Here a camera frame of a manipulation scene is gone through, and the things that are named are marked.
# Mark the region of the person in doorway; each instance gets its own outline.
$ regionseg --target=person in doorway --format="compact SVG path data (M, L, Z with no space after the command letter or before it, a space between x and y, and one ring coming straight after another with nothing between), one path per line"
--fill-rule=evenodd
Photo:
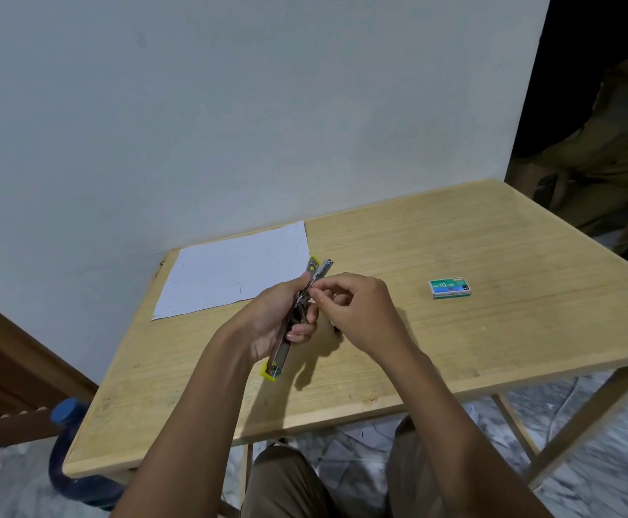
M559 174L551 209L587 233L628 203L628 134L593 116L608 69L628 75L628 0L551 0L506 182Z
M215 518L247 377L308 280L305 273L267 289L216 331L112 518ZM388 459L389 515L551 517L413 343L384 282L344 273L322 278L310 295L309 323L287 338L306 345L323 311L379 364L412 418L398 427ZM301 453L273 445L254 462L240 516L340 514Z

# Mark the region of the table top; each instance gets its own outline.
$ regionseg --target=table top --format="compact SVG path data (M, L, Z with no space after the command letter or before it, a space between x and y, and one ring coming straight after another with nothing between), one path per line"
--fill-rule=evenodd
M417 344L461 400L628 365L628 262L505 183L486 180L305 223L334 273L385 280ZM214 331L245 302L151 321L151 283L65 461L83 476L138 465ZM463 276L472 296L432 300ZM284 373L249 377L233 445L402 410L385 374L327 322Z

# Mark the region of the marble floor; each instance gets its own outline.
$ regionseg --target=marble floor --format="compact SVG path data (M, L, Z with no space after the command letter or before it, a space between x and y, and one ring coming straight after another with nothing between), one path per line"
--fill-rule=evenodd
M609 376L581 376L565 382L512 391L509 400L542 446ZM490 399L466 404L466 410L517 470L527 458ZM384 462L393 426L399 418L366 422L289 437L333 488L352 517L379 516L385 492ZM67 501L52 490L47 459L53 439L0 449L0 517L97 518L107 513ZM258 454L265 443L255 445ZM241 450L231 451L223 497L237 505ZM556 518L628 518L628 409L605 430L573 453L568 462L536 490Z

